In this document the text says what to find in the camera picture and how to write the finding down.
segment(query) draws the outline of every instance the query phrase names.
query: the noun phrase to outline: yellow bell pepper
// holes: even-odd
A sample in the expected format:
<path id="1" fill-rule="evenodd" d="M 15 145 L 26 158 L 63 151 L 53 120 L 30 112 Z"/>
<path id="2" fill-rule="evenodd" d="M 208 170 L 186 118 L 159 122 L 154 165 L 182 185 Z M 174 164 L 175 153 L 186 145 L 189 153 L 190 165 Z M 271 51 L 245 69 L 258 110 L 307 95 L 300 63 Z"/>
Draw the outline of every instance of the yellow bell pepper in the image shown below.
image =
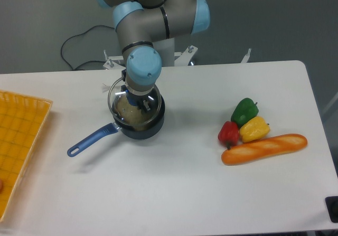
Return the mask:
<path id="1" fill-rule="evenodd" d="M 244 124 L 240 130 L 242 142 L 247 143 L 265 137 L 270 132 L 269 125 L 265 122 L 263 117 L 256 116 Z"/>

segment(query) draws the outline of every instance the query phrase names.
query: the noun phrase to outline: green bell pepper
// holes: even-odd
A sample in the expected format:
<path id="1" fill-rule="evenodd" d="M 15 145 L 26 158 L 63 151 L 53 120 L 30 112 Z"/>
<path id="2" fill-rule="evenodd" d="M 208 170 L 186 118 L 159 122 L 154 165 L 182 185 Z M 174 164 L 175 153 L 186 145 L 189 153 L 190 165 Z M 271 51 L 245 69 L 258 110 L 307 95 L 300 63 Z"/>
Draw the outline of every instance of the green bell pepper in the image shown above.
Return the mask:
<path id="1" fill-rule="evenodd" d="M 238 128 L 250 121 L 258 115 L 257 103 L 254 103 L 250 98 L 242 99 L 234 110 L 231 121 L 235 122 Z"/>

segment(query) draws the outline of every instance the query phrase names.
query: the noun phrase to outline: handle hole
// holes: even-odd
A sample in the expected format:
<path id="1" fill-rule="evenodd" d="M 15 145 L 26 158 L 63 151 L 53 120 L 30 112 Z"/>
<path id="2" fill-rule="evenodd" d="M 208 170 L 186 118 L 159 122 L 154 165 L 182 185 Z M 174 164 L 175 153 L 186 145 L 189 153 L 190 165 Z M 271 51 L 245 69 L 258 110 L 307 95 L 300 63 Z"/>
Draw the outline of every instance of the handle hole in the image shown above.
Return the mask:
<path id="1" fill-rule="evenodd" d="M 74 150 L 71 150 L 69 154 L 70 154 L 70 155 L 74 155 L 74 154 L 77 153 L 79 150 L 80 150 L 80 148 L 77 147 L 77 148 L 75 148 Z"/>

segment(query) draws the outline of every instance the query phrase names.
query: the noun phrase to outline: blue pan handle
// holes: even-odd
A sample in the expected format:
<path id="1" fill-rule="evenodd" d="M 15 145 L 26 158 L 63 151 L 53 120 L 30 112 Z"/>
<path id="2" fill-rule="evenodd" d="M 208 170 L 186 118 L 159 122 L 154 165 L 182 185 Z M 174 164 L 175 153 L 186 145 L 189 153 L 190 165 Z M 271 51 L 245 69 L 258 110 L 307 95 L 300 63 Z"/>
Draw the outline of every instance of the blue pan handle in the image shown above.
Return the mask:
<path id="1" fill-rule="evenodd" d="M 89 135 L 86 137 L 84 140 L 78 142 L 76 145 L 71 147 L 68 151 L 67 154 L 69 157 L 74 157 L 78 155 L 80 152 L 84 151 L 87 149 L 89 146 L 100 140 L 101 138 L 108 136 L 110 134 L 117 133 L 119 130 L 119 126 L 114 122 L 114 123 L 109 123 L 102 128 L 98 129 L 95 131 L 93 134 Z"/>

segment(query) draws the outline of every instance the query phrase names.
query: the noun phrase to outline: red bell pepper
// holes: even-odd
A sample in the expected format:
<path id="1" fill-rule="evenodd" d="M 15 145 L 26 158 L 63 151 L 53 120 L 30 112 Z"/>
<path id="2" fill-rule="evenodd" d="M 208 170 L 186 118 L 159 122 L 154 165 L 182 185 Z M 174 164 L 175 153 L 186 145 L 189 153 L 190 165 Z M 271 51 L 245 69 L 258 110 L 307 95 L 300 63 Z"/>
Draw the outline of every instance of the red bell pepper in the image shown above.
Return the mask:
<path id="1" fill-rule="evenodd" d="M 239 131 L 237 124 L 233 121 L 226 121 L 218 134 L 218 140 L 230 150 L 230 146 L 237 145 L 238 139 Z"/>

